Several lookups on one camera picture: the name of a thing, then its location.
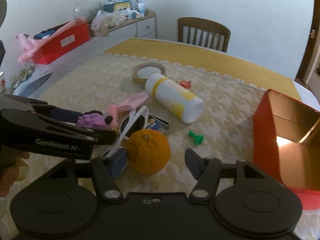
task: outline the lace trim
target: lace trim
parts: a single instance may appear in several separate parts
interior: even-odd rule
[[[170,66],[176,66],[176,67],[180,67],[180,68],[189,68],[189,69],[193,69],[193,71],[196,71],[196,72],[201,72],[201,73],[205,73],[209,76],[214,76],[214,77],[219,77],[219,78],[222,78],[222,79],[225,79],[225,80],[228,80],[228,81],[231,81],[231,82],[234,82],[234,83],[237,83],[239,85],[243,85],[243,86],[246,86],[246,87],[249,87],[249,88],[252,88],[252,89],[255,89],[255,90],[258,90],[260,92],[266,92],[267,89],[265,88],[259,88],[257,87],[255,84],[247,84],[244,80],[240,79],[240,78],[232,78],[231,76],[229,75],[220,75],[218,72],[216,71],[211,71],[211,72],[208,72],[206,69],[204,68],[194,68],[193,66],[191,65],[186,65],[186,66],[183,66],[181,65],[180,63],[169,63],[169,61],[167,60],[158,60],[156,58],[151,58],[151,59],[148,59],[147,57],[138,57],[138,56],[128,56],[126,54],[124,55],[120,55],[120,54],[112,54],[112,53],[103,53],[102,56],[110,56],[110,57],[118,57],[118,58],[131,58],[131,59],[138,59],[138,60],[141,60],[141,61],[146,61],[146,62],[158,62],[158,63],[163,63],[163,64],[166,64],[166,65],[170,65]]]

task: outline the dining table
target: dining table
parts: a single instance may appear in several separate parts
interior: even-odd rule
[[[51,105],[81,113],[106,110],[136,93],[144,92],[132,79],[132,71],[140,64],[156,62],[166,68],[166,76],[174,81],[191,80],[191,92],[202,98],[204,111],[192,124],[185,124],[162,106],[153,96],[143,104],[150,113],[169,122],[166,137],[171,157],[159,172],[147,175],[127,165],[116,179],[120,190],[128,192],[185,192],[196,180],[184,162],[184,152],[193,149],[201,157],[218,158],[223,163],[238,159],[252,162],[252,116],[267,89],[274,89],[292,98],[308,102],[314,108],[314,98],[294,85],[292,80],[262,66],[212,49],[189,44],[153,39],[133,38],[123,41],[92,57],[59,80],[40,97]],[[203,134],[197,146],[188,131]],[[94,149],[92,158],[101,155]],[[9,195],[0,199],[0,218],[11,237],[19,232],[10,215],[10,201],[23,188],[61,162],[63,158],[31,154],[26,162],[29,173],[25,180],[15,182]],[[90,179],[79,184],[94,191]],[[218,192],[233,185],[232,179],[221,179]],[[318,240],[320,210],[303,211],[295,228],[301,239]]]

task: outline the orange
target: orange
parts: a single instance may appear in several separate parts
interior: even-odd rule
[[[170,159],[169,142],[162,133],[142,129],[133,133],[127,144],[128,163],[137,171],[154,174]]]

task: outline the door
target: door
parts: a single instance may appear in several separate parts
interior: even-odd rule
[[[301,81],[303,81],[303,78],[307,73],[307,70],[312,58],[312,54],[315,49],[316,39],[319,31],[319,25],[320,25],[320,0],[315,0],[309,40],[307,43],[307,47],[306,47],[306,51],[304,53],[303,59],[301,61],[300,68],[296,76],[296,78]]]

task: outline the white bottle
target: white bottle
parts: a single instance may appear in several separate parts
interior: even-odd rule
[[[155,73],[150,76],[145,88],[149,95],[153,95],[185,123],[193,123],[203,112],[204,103],[201,98],[164,75]]]

